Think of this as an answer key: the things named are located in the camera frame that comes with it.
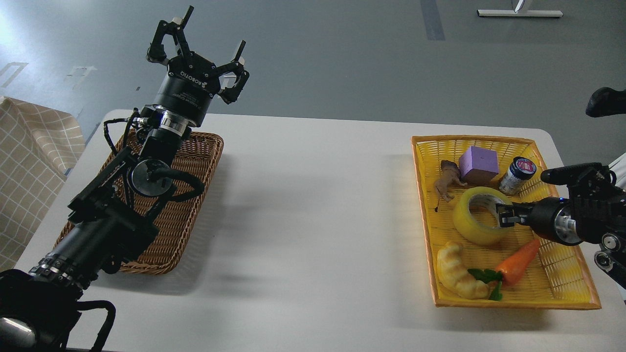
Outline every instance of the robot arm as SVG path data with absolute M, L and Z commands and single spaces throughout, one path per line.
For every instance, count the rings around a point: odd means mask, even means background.
M 600 163 L 553 168 L 541 180 L 567 185 L 569 199 L 547 197 L 532 203 L 498 204 L 500 226 L 530 226 L 549 241 L 575 246 L 599 244 L 596 265 L 626 288 L 626 192 Z
M 74 229 L 27 274 L 16 269 L 0 273 L 0 349 L 11 351 L 64 351 L 70 331 L 81 311 L 103 308 L 106 321 L 92 351 L 99 351 L 113 325 L 115 307 L 108 301 L 79 302 L 83 291 L 98 278 L 100 270 L 113 274 L 122 262 L 135 260 L 154 241 L 154 220 L 167 202 L 182 202 L 203 193 L 205 185 L 193 175 L 170 168 L 182 142 L 199 127 L 215 95 L 226 103 L 237 100 L 249 76 L 240 57 L 216 67 L 189 50 L 184 19 L 160 21 L 146 58 L 166 65 L 168 73 L 154 103 L 128 119 L 105 122 L 105 138 L 114 159 L 70 203 L 69 220 Z M 162 41 L 171 35 L 177 56 L 168 59 Z M 237 82 L 222 90 L 219 77 L 234 73 Z M 123 148 L 117 151 L 108 136 L 107 124 L 126 122 Z M 139 154 L 126 147 L 134 127 L 143 145 Z M 124 200 L 118 198 L 115 180 L 122 178 Z M 173 180 L 192 187 L 174 196 Z M 133 210 L 133 194 L 155 198 L 146 214 Z

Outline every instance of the beige plaid cloth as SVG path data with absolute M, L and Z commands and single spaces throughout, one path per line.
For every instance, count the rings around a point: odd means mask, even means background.
M 0 96 L 0 271 L 15 265 L 84 149 L 70 114 Z

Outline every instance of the toy carrot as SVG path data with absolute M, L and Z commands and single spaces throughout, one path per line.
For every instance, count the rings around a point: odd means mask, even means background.
M 533 239 L 496 266 L 496 272 L 502 272 L 502 281 L 506 286 L 513 286 L 520 281 L 530 262 L 537 256 L 539 245 L 539 239 Z

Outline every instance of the wicker basket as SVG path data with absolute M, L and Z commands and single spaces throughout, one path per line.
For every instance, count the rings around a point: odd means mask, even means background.
M 128 145 L 138 153 L 141 145 L 137 144 L 134 131 L 128 136 Z M 121 148 L 121 139 L 117 143 L 117 149 Z M 183 142 L 172 163 L 172 168 L 182 170 L 198 177 L 204 184 L 204 193 L 186 202 L 169 202 L 158 216 L 155 225 L 159 233 L 148 249 L 139 256 L 135 262 L 122 264 L 120 271 L 142 274 L 165 274 L 178 264 L 180 257 L 187 246 L 189 235 L 193 229 L 208 185 L 211 183 L 215 168 L 220 160 L 223 149 L 222 137 L 212 133 L 192 132 L 191 137 Z M 109 155 L 105 165 L 113 160 Z M 119 191 L 117 196 L 124 199 L 121 180 L 116 181 Z M 187 184 L 175 181 L 178 187 L 176 194 L 191 190 Z M 146 198 L 135 195 L 135 210 L 144 214 L 154 203 L 154 198 Z M 56 241 L 58 244 L 73 228 L 68 222 L 63 228 L 61 235 Z
M 433 184 L 439 178 L 442 160 L 458 162 L 470 147 L 495 150 L 498 154 L 498 174 L 488 185 L 498 188 L 498 182 L 516 156 L 532 160 L 537 173 L 522 188 L 520 194 L 510 197 L 513 202 L 533 202 L 548 196 L 557 196 L 553 185 L 543 183 L 539 175 L 546 165 L 533 140 L 510 137 L 445 135 L 412 138 L 419 199 L 422 207 L 426 255 L 433 299 L 436 306 L 461 306 L 477 308 L 530 308 L 530 309 L 600 309 L 600 299 L 589 273 L 589 268 L 578 246 L 568 247 L 541 240 L 539 255 L 526 270 L 524 278 L 513 287 L 503 288 L 502 301 L 470 300 L 457 296 L 443 287 L 435 270 L 436 253 L 448 241 L 463 244 L 463 263 L 468 268 L 494 268 L 502 260 L 530 241 L 534 234 L 527 226 L 516 225 L 501 242 L 491 247 L 481 247 L 467 241 L 454 228 L 452 210 L 466 188 L 451 186 L 455 198 L 441 202 L 435 212 L 438 196 Z M 474 214 L 480 222 L 497 224 L 487 212 Z

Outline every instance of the yellow tape roll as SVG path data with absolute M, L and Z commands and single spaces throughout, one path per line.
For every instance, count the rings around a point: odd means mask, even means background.
M 475 244 L 489 246 L 498 243 L 512 228 L 481 224 L 470 212 L 470 207 L 484 207 L 497 219 L 497 203 L 510 205 L 511 201 L 502 192 L 489 187 L 468 189 L 452 211 L 454 227 L 463 237 Z

